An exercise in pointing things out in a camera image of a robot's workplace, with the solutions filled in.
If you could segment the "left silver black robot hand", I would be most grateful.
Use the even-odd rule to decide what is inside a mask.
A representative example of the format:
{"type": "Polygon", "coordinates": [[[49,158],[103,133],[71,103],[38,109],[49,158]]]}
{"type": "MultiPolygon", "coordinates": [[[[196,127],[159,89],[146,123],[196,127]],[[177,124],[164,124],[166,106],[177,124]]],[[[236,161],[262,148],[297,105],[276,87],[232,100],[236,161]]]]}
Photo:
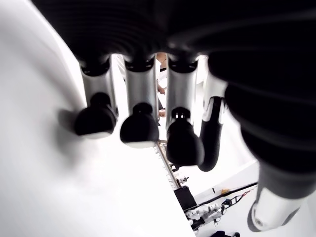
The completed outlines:
{"type": "Polygon", "coordinates": [[[286,225],[316,189],[313,0],[36,0],[81,66],[77,135],[112,133],[110,56],[126,68],[127,145],[158,140],[155,54],[167,55],[166,156],[212,170],[225,109],[260,164],[253,232],[286,225]]]}

